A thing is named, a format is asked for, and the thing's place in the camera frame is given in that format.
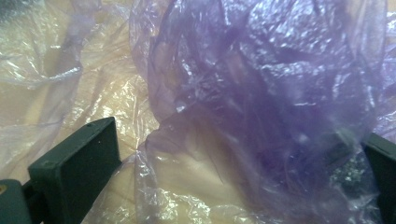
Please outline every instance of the crumpled plastic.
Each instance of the crumpled plastic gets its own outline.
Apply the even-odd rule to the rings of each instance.
[[[158,128],[131,58],[131,5],[34,1],[2,17],[1,179],[24,183],[32,161],[96,119],[116,118],[122,159]],[[83,223],[135,223],[133,172],[115,173]]]
[[[387,45],[385,48],[385,58],[382,64],[381,80],[382,90],[380,95],[381,104],[377,107],[377,122],[375,132],[387,138],[391,142],[396,142],[395,132],[395,91],[396,80],[396,13],[388,13],[387,25]]]
[[[132,54],[148,55],[136,64],[148,66],[161,123],[136,152],[138,221],[210,222],[218,204],[180,213],[185,189],[198,184],[180,174],[192,175],[190,157],[212,161],[242,195],[234,222],[377,223],[360,142],[375,125],[386,2],[162,4],[135,4],[131,14]]]
[[[161,223],[260,223],[265,219],[281,222],[276,217],[260,217],[261,213],[254,212],[246,197],[248,193],[244,192],[248,189],[244,174],[235,166],[235,157],[226,142],[208,121],[186,124],[180,118],[168,119],[160,130],[153,132],[146,145],[175,151],[152,150],[138,154],[137,171],[134,154],[127,157],[158,127],[147,99],[146,55],[149,56],[152,37],[160,32],[159,25],[170,1],[154,4],[147,11],[149,13],[139,14],[147,16],[145,19],[151,28],[138,42],[145,46],[136,47],[132,57],[128,47],[132,1],[21,2],[35,3],[18,7],[22,12],[12,11],[7,14],[12,20],[2,17],[0,23],[0,178],[26,181],[27,166],[51,146],[86,122],[114,116],[120,154],[125,160],[83,223],[135,223],[135,205],[141,222],[145,222],[143,217]],[[133,9],[132,13],[139,13],[136,5]],[[364,18],[364,13],[359,12],[361,9],[351,14]],[[378,19],[376,15],[368,18]],[[143,33],[135,31],[137,33],[130,38],[132,44],[136,43],[134,38],[139,32]],[[64,46],[66,38],[75,40],[71,41],[70,49],[76,58],[60,60],[61,49],[67,49]],[[132,58],[135,63],[141,60],[140,65],[136,63],[134,67]],[[73,71],[70,78],[60,74],[60,67]],[[360,157],[349,160],[344,169],[334,171],[332,180],[345,180],[344,189],[356,193],[354,187],[361,183],[359,178],[364,177],[371,183],[370,176],[361,173],[366,169],[362,161]],[[134,174],[139,189],[134,187]],[[155,183],[141,188],[142,183],[148,183],[144,182],[145,177]],[[356,203],[362,203],[376,214],[376,207],[366,205],[373,197],[369,195]]]

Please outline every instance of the dark green object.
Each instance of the dark green object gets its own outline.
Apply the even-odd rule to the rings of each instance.
[[[396,145],[372,133],[365,152],[380,191],[377,204],[382,219],[386,224],[396,224]]]
[[[0,180],[0,223],[32,223],[18,180]]]
[[[15,193],[0,195],[1,206],[20,208],[0,209],[0,218],[17,220],[28,211],[30,219],[0,223],[80,223],[120,164],[114,118],[89,123],[30,165],[22,189],[9,185]]]

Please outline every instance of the translucent plastic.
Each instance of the translucent plastic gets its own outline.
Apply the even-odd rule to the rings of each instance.
[[[114,116],[124,163],[83,223],[136,223],[137,211],[143,223],[285,222],[253,204],[255,201],[248,197],[253,194],[246,173],[236,162],[237,154],[231,152],[227,138],[213,128],[213,122],[191,120],[189,115],[184,119],[173,117],[174,107],[163,114],[169,118],[161,119],[161,129],[141,147],[134,169],[135,149],[158,128],[149,108],[147,58],[150,42],[155,42],[160,33],[163,13],[171,1],[15,2],[26,5],[0,16],[0,178],[24,182],[28,178],[26,168],[35,158],[86,122]],[[383,3],[357,1],[359,7],[350,7],[353,18],[370,21],[364,23],[366,26],[349,26],[352,30],[361,28],[354,32],[357,38],[367,34],[359,30],[368,29],[368,24],[381,29],[376,26],[381,24],[381,13],[375,7],[380,5],[370,5],[373,2]],[[370,17],[363,13],[366,10],[372,10]],[[146,25],[136,26],[143,18]],[[381,43],[377,41],[381,38],[369,41],[375,47],[369,48],[374,50],[370,51],[373,55],[380,54],[377,50]],[[135,46],[130,49],[129,43]],[[367,47],[357,44],[353,49],[361,46]],[[375,67],[378,57],[368,61]],[[392,134],[392,128],[389,125],[387,134]],[[161,149],[144,151],[144,146]],[[376,208],[367,205],[374,192],[370,174],[363,172],[366,165],[364,158],[357,156],[344,169],[334,170],[331,180],[345,180],[344,189],[357,195],[350,203],[352,209],[356,205],[376,214]],[[357,185],[367,186],[369,191],[356,190]]]
[[[122,159],[158,128],[131,58],[131,5],[35,1],[1,21],[0,178],[25,182],[35,158],[96,119],[116,118]],[[83,223],[135,223],[134,210],[134,167],[126,161]]]
[[[387,45],[382,65],[381,104],[378,105],[378,118],[375,132],[396,142],[396,13],[388,13]]]
[[[176,0],[164,13],[156,6],[136,4],[131,18],[133,28],[153,19],[150,30],[159,31],[149,47],[131,41],[148,51],[136,63],[148,65],[148,98],[161,123],[137,152],[138,221],[221,217],[219,202],[193,203],[202,192],[190,186],[211,185],[180,174],[206,175],[185,160],[209,162],[218,176],[209,182],[239,193],[243,212],[223,218],[378,221],[360,142],[375,125],[385,1]]]

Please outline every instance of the plastic bag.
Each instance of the plastic bag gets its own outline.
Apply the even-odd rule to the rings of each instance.
[[[173,190],[177,167],[200,170],[186,157],[212,161],[242,192],[234,222],[378,221],[360,141],[375,124],[385,1],[176,0],[164,14],[150,3],[155,13],[137,4],[130,25],[153,18],[159,30],[147,80],[161,125],[137,152],[138,221],[209,223],[224,211],[183,190],[187,177]]]
[[[394,78],[396,69],[396,13],[388,13],[387,45],[385,59],[382,65],[381,80],[382,90],[380,95],[381,104],[378,105],[377,124],[375,132],[388,138],[389,141],[396,142],[395,132],[395,91],[396,80]]]
[[[96,119],[116,118],[122,159],[158,127],[147,84],[131,59],[131,5],[35,1],[1,21],[0,178],[25,182],[32,161]],[[74,51],[63,52],[67,39],[75,40],[68,48]],[[67,52],[70,58],[61,57]],[[59,73],[61,66],[70,72]],[[83,223],[134,223],[129,164],[112,177]]]
[[[130,16],[130,46],[139,74],[146,79],[149,42],[159,32],[163,14],[171,0],[135,0]]]
[[[93,24],[68,13],[39,1],[0,23],[0,178],[27,180],[27,166],[50,149],[73,105]]]

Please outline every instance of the clear plastic sheet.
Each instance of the clear plastic sheet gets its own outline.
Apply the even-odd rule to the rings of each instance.
[[[122,159],[158,128],[131,58],[131,5],[35,1],[1,21],[0,178],[25,182],[32,161],[95,119],[116,118]],[[134,223],[133,171],[126,162],[83,223]]]
[[[137,27],[130,39],[127,20],[132,0],[21,2],[26,5],[8,11],[12,20],[2,18],[0,23],[0,178],[27,180],[26,168],[35,158],[82,124],[115,116],[124,164],[83,223],[135,223],[135,206],[153,209],[140,217],[155,212],[151,220],[158,223],[260,223],[262,217],[252,213],[244,196],[247,183],[235,166],[235,157],[207,122],[186,124],[169,119],[172,125],[163,123],[146,145],[158,143],[179,152],[155,151],[145,158],[140,154],[137,168],[145,172],[135,173],[135,157],[127,157],[158,128],[149,110],[145,60],[170,1],[150,7],[149,14],[139,14],[147,16],[151,28],[144,32],[139,29],[146,26]],[[134,1],[133,13],[142,13],[136,6],[149,3]],[[145,37],[138,42],[140,32]],[[68,51],[61,53],[61,49],[67,49],[68,38],[76,42],[71,41],[74,52],[67,56]],[[131,56],[129,40],[144,47],[132,49]],[[63,70],[71,72],[62,74]],[[163,144],[166,139],[156,142],[167,128],[183,131],[164,136],[172,140],[168,141],[172,146]],[[175,145],[173,141],[181,138],[183,144]],[[351,160],[349,168],[338,170],[335,176],[348,178],[353,171],[361,177],[359,161]],[[151,186],[155,188],[134,189],[134,175],[142,175],[137,178],[142,181],[153,177],[152,171],[156,183]],[[146,201],[135,204],[134,190]]]
[[[151,4],[130,25],[161,123],[136,155],[139,222],[378,222],[360,141],[375,124],[385,1]],[[134,28],[150,18],[148,48]],[[216,184],[233,186],[238,213],[219,212]]]
[[[27,166],[51,147],[73,105],[91,27],[51,1],[0,23],[0,178],[27,180]]]
[[[378,106],[378,118],[375,132],[396,142],[396,13],[388,12],[387,45],[382,64],[381,104]]]

